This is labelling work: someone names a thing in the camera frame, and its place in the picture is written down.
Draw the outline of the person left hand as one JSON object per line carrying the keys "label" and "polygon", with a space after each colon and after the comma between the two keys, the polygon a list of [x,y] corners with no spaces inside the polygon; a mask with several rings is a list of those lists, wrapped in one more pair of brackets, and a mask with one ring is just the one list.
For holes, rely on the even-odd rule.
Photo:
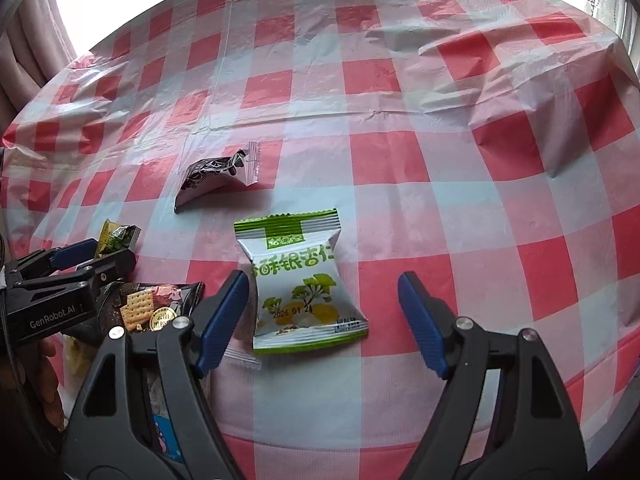
{"label": "person left hand", "polygon": [[[50,425],[62,430],[65,416],[61,397],[58,394],[58,375],[51,360],[56,357],[55,338],[48,337],[25,346],[15,357],[15,364],[22,382],[29,382],[37,391],[36,398],[41,404],[41,413],[46,416]],[[15,392],[15,382],[9,364],[6,346],[1,345],[1,428],[16,426],[13,408],[9,400],[10,393]]]}

